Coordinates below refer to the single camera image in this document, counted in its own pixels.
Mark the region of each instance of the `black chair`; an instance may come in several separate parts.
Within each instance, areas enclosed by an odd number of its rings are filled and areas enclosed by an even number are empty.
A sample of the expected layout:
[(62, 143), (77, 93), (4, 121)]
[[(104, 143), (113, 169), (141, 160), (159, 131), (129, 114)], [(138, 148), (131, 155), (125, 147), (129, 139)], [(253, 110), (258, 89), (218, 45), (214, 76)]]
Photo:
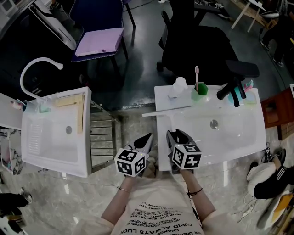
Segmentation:
[(200, 26), (200, 22), (207, 12), (220, 14), (214, 7), (194, 5), (194, 0), (170, 0), (173, 16), (169, 19), (165, 11), (162, 17), (166, 24), (166, 31), (159, 45), (164, 50), (162, 61), (157, 63), (157, 70), (164, 67), (176, 76), (184, 77), (188, 84), (195, 84), (195, 66), (199, 67), (199, 81), (207, 85), (223, 85), (228, 87), (220, 93), (223, 99), (232, 92), (235, 106), (239, 106), (234, 88), (242, 90), (240, 81), (245, 78), (259, 76), (255, 64), (239, 62), (230, 44), (230, 40), (219, 28)]

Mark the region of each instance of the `toothbrush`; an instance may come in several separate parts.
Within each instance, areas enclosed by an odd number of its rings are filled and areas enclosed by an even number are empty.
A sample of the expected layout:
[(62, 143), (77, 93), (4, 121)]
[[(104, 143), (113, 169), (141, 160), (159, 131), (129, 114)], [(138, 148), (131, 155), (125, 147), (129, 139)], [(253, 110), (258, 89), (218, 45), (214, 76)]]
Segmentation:
[(195, 84), (195, 90), (198, 92), (199, 85), (198, 85), (198, 74), (199, 74), (199, 68), (198, 66), (195, 67), (195, 73), (196, 73), (196, 84)]

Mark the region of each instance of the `person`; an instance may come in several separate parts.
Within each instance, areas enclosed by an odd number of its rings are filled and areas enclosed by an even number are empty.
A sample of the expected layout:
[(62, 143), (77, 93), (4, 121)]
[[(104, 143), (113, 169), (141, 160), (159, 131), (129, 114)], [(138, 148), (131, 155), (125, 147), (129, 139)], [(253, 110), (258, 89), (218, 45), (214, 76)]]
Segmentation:
[(228, 214), (216, 211), (191, 170), (180, 173), (197, 213), (170, 174), (161, 179), (126, 176), (101, 218), (83, 217), (73, 235), (243, 234)]
[(286, 151), (272, 158), (272, 162), (258, 165), (253, 162), (247, 175), (248, 193), (257, 199), (274, 198), (281, 194), (288, 184), (294, 185), (294, 167), (283, 166)]
[(269, 43), (272, 39), (276, 39), (277, 48), (273, 57), (273, 61), (280, 67), (284, 67), (282, 63), (283, 54), (287, 48), (291, 37), (292, 28), (294, 26), (294, 14), (287, 13), (287, 8), (279, 17), (278, 23), (268, 30), (264, 37), (260, 40), (261, 45), (267, 50), (270, 50)]
[(18, 208), (31, 204), (33, 198), (21, 188), (20, 194), (0, 193), (0, 217), (6, 215), (21, 215)]

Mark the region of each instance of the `white sink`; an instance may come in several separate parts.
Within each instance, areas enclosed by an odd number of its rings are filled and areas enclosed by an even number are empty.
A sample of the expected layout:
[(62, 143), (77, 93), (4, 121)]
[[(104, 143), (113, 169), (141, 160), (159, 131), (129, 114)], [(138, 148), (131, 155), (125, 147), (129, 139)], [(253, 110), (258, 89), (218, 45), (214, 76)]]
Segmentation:
[(44, 113), (23, 113), (22, 159), (24, 162), (80, 177), (91, 174), (91, 90), (83, 87), (47, 97), (61, 98), (80, 93), (85, 94), (83, 131), (80, 134), (77, 131), (77, 105), (53, 107), (50, 112)]
[(169, 111), (157, 116), (159, 170), (171, 170), (167, 155), (166, 131), (180, 129), (190, 135), (202, 151), (199, 166), (229, 161), (266, 148), (266, 133), (257, 89), (257, 104), (235, 108), (227, 98), (218, 100), (218, 86), (208, 86), (206, 99), (191, 100), (191, 88), (180, 100), (166, 98), (169, 86), (155, 87), (156, 110), (194, 105), (192, 108)]

